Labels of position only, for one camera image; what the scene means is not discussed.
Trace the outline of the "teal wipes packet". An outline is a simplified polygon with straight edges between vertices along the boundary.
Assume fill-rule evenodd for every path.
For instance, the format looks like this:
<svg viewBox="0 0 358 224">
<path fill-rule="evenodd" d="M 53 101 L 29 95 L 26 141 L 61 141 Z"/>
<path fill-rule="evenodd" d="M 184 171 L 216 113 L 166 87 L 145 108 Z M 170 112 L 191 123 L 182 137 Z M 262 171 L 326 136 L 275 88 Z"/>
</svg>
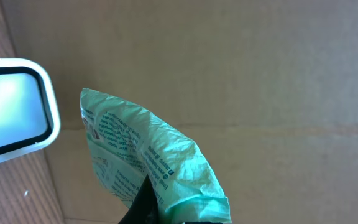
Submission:
<svg viewBox="0 0 358 224">
<path fill-rule="evenodd" d="M 145 179 L 160 223 L 231 223 L 229 200 L 194 140 L 144 107 L 84 88 L 81 117 L 94 173 L 131 207 Z"/>
</svg>

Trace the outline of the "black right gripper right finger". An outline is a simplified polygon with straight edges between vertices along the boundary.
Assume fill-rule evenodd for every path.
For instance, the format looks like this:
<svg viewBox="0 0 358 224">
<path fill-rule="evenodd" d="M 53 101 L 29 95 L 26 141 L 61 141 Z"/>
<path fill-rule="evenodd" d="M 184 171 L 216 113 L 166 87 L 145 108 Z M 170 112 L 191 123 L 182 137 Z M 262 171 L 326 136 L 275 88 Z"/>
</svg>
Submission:
<svg viewBox="0 0 358 224">
<path fill-rule="evenodd" d="M 185 222 L 184 224 L 222 224 L 219 222 Z"/>
</svg>

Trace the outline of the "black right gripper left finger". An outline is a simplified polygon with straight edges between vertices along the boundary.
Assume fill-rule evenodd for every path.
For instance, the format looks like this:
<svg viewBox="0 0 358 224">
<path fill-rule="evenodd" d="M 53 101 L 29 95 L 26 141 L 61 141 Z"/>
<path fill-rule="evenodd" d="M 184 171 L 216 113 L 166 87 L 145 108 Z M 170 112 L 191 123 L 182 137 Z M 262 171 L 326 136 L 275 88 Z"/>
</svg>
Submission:
<svg viewBox="0 0 358 224">
<path fill-rule="evenodd" d="M 159 224 L 157 199 L 148 176 L 119 224 Z"/>
</svg>

